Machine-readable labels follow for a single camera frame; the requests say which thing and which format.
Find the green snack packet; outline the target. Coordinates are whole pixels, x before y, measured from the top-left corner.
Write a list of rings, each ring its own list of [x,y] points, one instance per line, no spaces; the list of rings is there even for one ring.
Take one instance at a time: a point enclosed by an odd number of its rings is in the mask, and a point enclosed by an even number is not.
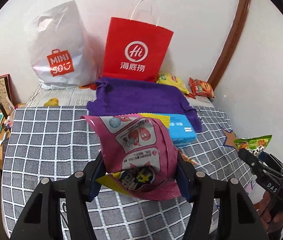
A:
[[[248,150],[251,154],[258,157],[265,150],[272,139],[272,135],[264,135],[254,138],[241,138],[234,141],[235,146],[240,150]]]

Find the magenta snack packet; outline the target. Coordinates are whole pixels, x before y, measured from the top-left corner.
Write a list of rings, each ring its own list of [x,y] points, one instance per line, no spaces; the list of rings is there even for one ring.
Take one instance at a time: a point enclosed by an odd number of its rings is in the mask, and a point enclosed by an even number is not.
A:
[[[106,174],[99,184],[145,200],[180,196],[173,178],[179,153],[161,120],[140,114],[82,118],[100,139]]]

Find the grey checkered bedsheet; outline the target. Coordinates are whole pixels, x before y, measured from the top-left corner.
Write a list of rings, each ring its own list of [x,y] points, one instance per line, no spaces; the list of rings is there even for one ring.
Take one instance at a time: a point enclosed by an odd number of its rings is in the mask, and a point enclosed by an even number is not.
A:
[[[227,114],[214,107],[196,107],[202,132],[182,152],[211,178],[236,178],[250,191],[253,176],[237,156],[224,147],[231,131]],[[2,175],[2,217],[7,234],[42,178],[60,180],[84,169],[100,149],[98,136],[82,120],[83,106],[30,107],[16,112]],[[192,205],[182,197],[164,202],[141,200],[102,187],[87,204],[98,239],[181,239]]]

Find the blue tissue pack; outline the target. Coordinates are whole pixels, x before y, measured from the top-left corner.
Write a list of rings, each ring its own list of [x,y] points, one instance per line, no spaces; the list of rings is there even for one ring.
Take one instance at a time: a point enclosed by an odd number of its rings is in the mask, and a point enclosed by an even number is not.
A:
[[[170,138],[176,147],[195,142],[197,135],[190,121],[182,114],[141,113],[144,117],[159,119],[169,130]]]

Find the yellow plush toy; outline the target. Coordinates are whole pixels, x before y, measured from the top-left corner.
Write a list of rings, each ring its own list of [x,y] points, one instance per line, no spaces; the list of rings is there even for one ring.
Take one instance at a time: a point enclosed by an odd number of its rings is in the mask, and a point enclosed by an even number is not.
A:
[[[44,107],[59,106],[59,100],[57,98],[51,98],[43,105]]]

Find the red orange snack bag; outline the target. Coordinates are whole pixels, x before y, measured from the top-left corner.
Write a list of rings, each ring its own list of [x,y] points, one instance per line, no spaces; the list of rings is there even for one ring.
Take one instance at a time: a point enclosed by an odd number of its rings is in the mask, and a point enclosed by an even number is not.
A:
[[[189,78],[189,86],[194,96],[214,98],[215,94],[210,83],[198,79]]]

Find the patterned book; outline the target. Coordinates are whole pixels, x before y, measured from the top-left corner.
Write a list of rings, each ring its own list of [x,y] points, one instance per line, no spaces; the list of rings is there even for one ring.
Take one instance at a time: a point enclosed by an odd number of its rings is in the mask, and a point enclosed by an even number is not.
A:
[[[10,89],[10,75],[0,76],[0,103],[3,105],[6,113],[9,115],[15,108],[13,105],[13,98]]]

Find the purple towel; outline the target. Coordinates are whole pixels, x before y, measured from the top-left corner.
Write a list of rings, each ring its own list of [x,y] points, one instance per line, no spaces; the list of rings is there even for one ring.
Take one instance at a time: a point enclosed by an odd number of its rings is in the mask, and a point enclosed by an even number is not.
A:
[[[112,77],[102,77],[96,85],[97,98],[87,103],[90,115],[182,114],[188,118],[195,132],[202,132],[197,111],[176,87]]]

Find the yellow chips bag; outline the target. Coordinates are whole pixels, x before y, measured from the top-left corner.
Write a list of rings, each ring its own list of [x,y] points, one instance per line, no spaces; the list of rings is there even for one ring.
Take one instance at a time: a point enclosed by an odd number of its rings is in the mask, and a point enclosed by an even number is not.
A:
[[[178,88],[183,94],[189,94],[190,92],[186,88],[185,83],[179,77],[171,74],[159,74],[157,76],[156,83],[162,85],[169,85]]]

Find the white Miniso plastic bag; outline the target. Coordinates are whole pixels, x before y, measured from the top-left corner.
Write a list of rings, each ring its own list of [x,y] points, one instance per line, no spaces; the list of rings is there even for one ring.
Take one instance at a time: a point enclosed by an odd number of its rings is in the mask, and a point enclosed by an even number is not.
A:
[[[62,3],[25,23],[31,68],[46,90],[93,83],[98,67],[78,6]]]

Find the red Haidilao paper bag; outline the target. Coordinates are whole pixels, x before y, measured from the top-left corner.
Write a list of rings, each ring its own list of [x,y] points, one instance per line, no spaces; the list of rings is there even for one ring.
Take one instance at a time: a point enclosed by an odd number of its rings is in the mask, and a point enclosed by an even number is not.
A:
[[[154,81],[169,48],[173,31],[133,19],[136,6],[127,18],[111,17],[106,40],[102,76],[118,79]]]

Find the brown wooden door frame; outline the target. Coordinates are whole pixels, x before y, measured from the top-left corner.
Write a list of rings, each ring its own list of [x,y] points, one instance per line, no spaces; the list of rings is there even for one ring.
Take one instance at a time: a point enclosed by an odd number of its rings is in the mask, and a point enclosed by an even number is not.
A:
[[[250,2],[251,0],[238,0],[237,10],[229,34],[221,54],[208,78],[208,83],[210,83],[213,90],[218,86],[237,48],[250,9]]]

